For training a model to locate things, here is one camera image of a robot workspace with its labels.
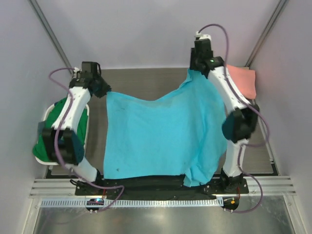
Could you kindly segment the light blue t shirt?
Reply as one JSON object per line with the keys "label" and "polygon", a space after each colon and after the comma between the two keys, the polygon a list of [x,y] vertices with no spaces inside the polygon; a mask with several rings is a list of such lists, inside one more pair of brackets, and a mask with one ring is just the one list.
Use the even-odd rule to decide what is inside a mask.
{"label": "light blue t shirt", "polygon": [[165,96],[147,101],[111,92],[106,98],[108,131],[105,179],[184,176],[187,187],[208,183],[227,141],[222,98],[200,72]]}

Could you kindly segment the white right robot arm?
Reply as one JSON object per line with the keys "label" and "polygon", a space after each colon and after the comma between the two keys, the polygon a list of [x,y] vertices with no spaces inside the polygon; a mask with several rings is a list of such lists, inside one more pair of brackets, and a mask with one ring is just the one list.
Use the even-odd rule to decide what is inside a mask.
{"label": "white right robot arm", "polygon": [[227,140],[227,151],[220,173],[220,187],[234,193],[243,182],[242,162],[246,145],[256,129],[259,107],[252,105],[239,91],[222,57],[215,57],[209,35],[197,35],[191,49],[190,69],[205,76],[220,93],[227,117],[222,133]]}

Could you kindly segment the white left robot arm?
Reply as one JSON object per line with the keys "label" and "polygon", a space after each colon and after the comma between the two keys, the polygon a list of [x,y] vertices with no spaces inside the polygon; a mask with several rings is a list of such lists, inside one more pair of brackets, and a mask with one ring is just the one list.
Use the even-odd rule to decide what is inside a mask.
{"label": "white left robot arm", "polygon": [[98,62],[84,61],[80,68],[71,68],[74,76],[69,85],[48,78],[67,93],[65,104],[51,127],[44,128],[41,136],[50,161],[61,165],[69,173],[87,182],[86,189],[93,195],[103,190],[101,173],[85,156],[84,143],[78,137],[80,118],[91,97],[102,98],[111,91],[104,80]]}

